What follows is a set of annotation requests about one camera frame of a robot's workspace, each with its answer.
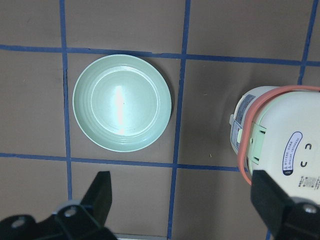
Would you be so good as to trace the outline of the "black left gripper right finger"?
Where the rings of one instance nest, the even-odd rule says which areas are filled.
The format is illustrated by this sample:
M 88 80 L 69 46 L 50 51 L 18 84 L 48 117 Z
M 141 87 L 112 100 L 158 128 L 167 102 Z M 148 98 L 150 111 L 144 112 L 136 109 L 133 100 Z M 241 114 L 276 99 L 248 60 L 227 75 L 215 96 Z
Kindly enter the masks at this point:
M 266 171 L 253 171 L 250 200 L 275 240 L 320 238 L 320 206 L 289 196 Z

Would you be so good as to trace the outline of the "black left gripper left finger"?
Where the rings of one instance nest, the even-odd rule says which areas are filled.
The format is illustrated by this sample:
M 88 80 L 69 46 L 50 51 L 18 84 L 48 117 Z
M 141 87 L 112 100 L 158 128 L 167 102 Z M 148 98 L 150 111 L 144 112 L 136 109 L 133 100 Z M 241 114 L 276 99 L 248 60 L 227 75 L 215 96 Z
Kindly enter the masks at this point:
M 0 221 L 2 240 L 115 240 L 105 227 L 112 205 L 109 171 L 97 173 L 79 203 L 61 207 L 43 221 L 29 214 L 6 217 Z

